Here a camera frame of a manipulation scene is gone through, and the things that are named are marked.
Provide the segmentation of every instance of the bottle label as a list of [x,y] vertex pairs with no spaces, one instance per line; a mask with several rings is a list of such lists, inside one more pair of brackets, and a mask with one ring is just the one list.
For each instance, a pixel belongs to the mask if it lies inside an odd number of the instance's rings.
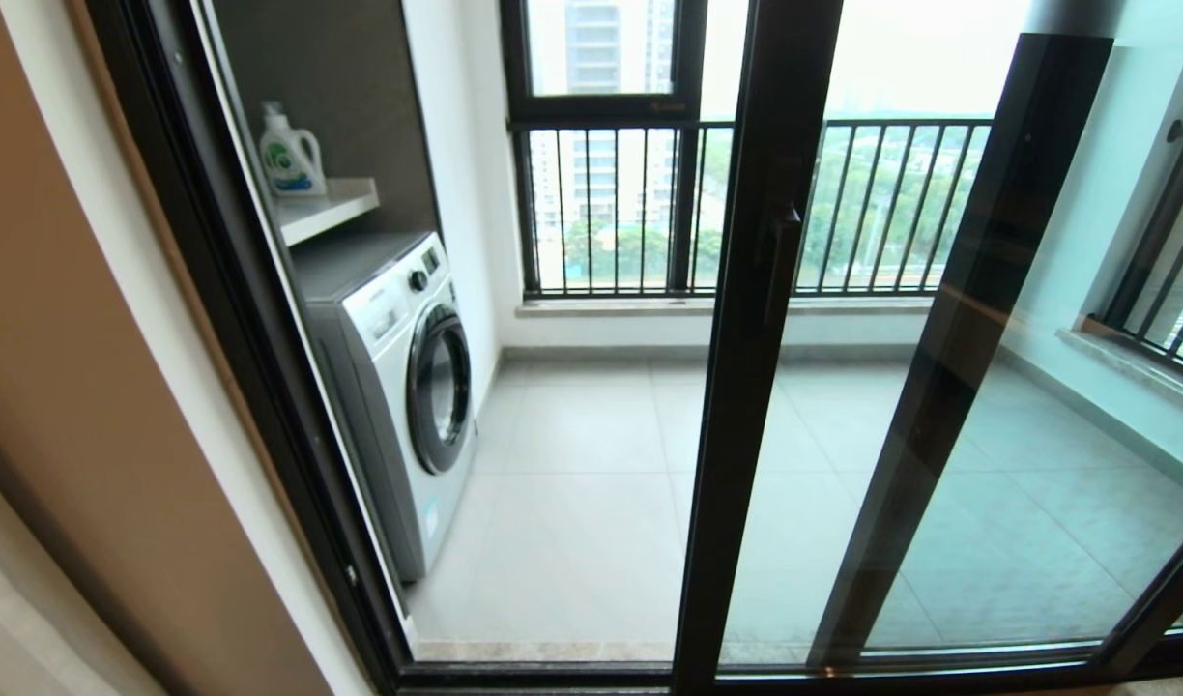
[[291,160],[291,153],[282,142],[270,142],[265,147],[265,168],[270,172],[270,181],[277,186],[278,191],[308,191],[312,188],[312,180],[308,173],[296,167]]

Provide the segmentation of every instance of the door frame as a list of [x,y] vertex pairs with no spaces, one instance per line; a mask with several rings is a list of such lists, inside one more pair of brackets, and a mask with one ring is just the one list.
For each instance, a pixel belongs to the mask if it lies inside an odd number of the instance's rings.
[[[791,18],[787,13],[796,12],[795,5],[807,8],[803,22],[796,26],[804,25],[812,27],[810,31],[820,22],[827,27],[834,14],[839,17],[839,2],[835,1],[756,0],[750,22],[756,39],[748,45],[743,65],[754,70],[763,65],[764,57],[771,62],[782,58],[780,52],[756,54],[750,49],[751,45],[757,49],[758,40],[768,37],[772,37],[769,45],[776,45],[776,37],[794,25],[778,24],[774,19]],[[808,183],[797,181],[790,186],[784,181],[794,182],[795,172],[813,166],[813,160],[764,163],[759,155],[744,155],[742,163],[733,167],[733,180],[742,182],[738,188],[769,180],[782,181],[782,185],[763,186],[758,191],[764,193],[750,198],[749,207],[746,198],[741,206],[737,202],[732,206],[731,232],[726,234],[726,251],[720,259],[720,278],[732,288],[723,290],[716,301],[716,339],[707,376],[710,395],[705,402],[705,415],[710,418],[700,437],[679,650],[673,665],[625,662],[414,664],[409,660],[400,617],[394,613],[389,598],[388,568],[380,567],[376,561],[373,535],[358,514],[356,495],[336,446],[335,425],[323,405],[283,279],[278,277],[269,245],[260,233],[251,182],[244,176],[234,137],[221,109],[199,19],[193,17],[188,5],[177,0],[89,2],[88,12],[114,79],[116,97],[172,224],[183,263],[295,507],[318,572],[330,589],[367,677],[380,692],[408,692],[414,688],[441,688],[450,692],[473,688],[665,692],[674,688],[679,692],[833,694],[842,691],[852,678],[854,688],[870,694],[959,694],[1074,687],[1121,677],[1183,674],[1183,633],[1163,636],[1165,625],[1161,620],[1174,608],[1176,613],[1183,611],[1179,604],[1183,599],[1183,556],[1168,563],[1148,595],[1121,621],[1121,630],[1113,631],[1101,651],[1106,659],[1100,662],[1020,664],[1002,671],[998,664],[990,670],[967,670],[949,669],[949,660],[940,660],[942,668],[936,669],[935,662],[910,660],[892,662],[892,671],[862,665],[856,674],[834,677],[829,672],[794,669],[794,665],[786,674],[755,670],[758,674],[750,677],[716,670],[732,568],[737,565],[754,477],[754,464],[732,466],[730,455],[758,453],[758,436],[763,432],[765,402],[776,365],[774,356],[780,343],[774,305],[767,314],[758,312],[768,302],[769,286],[751,283],[749,277],[758,272],[759,264],[774,270],[778,256],[782,262],[789,259],[783,251],[781,254],[761,251],[759,239],[776,239],[775,234],[782,234],[781,241],[786,241],[783,234],[791,232],[794,224],[791,219],[777,217],[774,231],[764,230],[759,234],[764,206],[780,210],[781,204],[804,199],[791,193]],[[807,45],[812,53],[804,59],[820,62],[830,70],[827,45],[834,44],[834,36],[835,32],[830,39],[826,34],[812,37],[813,44]],[[776,84],[774,80],[782,76],[794,75],[774,71],[774,67],[769,70],[751,76],[751,84]],[[802,73],[808,84],[827,82],[827,75]],[[817,118],[821,118],[821,102]],[[809,122],[809,103],[802,109],[803,118]],[[754,123],[750,118],[755,118],[752,114],[758,115],[758,110],[746,104],[738,112],[746,118],[743,123],[750,129]],[[813,122],[806,123],[808,129],[812,125]],[[759,128],[768,127],[768,122],[761,120]],[[735,142],[743,137],[742,131],[737,129]],[[751,147],[750,137],[746,137],[746,147]],[[807,152],[799,144],[790,154],[802,157]],[[761,254],[771,254],[771,260]],[[751,327],[749,321],[762,326]],[[750,352],[737,354],[730,352],[733,348],[749,348]],[[751,374],[750,357],[759,356],[772,356],[771,361],[755,362],[764,366],[765,379],[762,373]],[[735,385],[735,376],[746,381]],[[728,559],[730,547],[731,562],[712,567],[716,561]],[[1043,655],[1052,656],[1051,652]],[[1123,669],[1121,665],[1130,662],[1131,666]],[[896,665],[905,665],[901,669],[905,674],[897,674]]]

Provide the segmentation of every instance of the beige wall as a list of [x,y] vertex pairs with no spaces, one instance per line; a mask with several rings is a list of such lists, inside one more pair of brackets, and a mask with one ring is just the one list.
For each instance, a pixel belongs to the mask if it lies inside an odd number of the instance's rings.
[[168,691],[330,692],[119,295],[1,18],[0,489]]

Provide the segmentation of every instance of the white shelf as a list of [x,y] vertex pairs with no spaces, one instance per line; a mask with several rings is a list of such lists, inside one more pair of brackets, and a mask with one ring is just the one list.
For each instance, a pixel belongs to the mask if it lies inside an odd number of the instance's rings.
[[371,178],[331,178],[330,194],[312,198],[278,198],[273,204],[283,226],[286,246],[312,239],[344,221],[380,206]]

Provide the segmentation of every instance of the washing machine door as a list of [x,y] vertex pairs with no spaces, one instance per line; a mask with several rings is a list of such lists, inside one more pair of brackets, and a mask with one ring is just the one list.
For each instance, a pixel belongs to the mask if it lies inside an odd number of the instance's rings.
[[434,304],[415,326],[407,367],[411,444],[432,475],[451,470],[467,442],[472,413],[472,361],[458,312]]

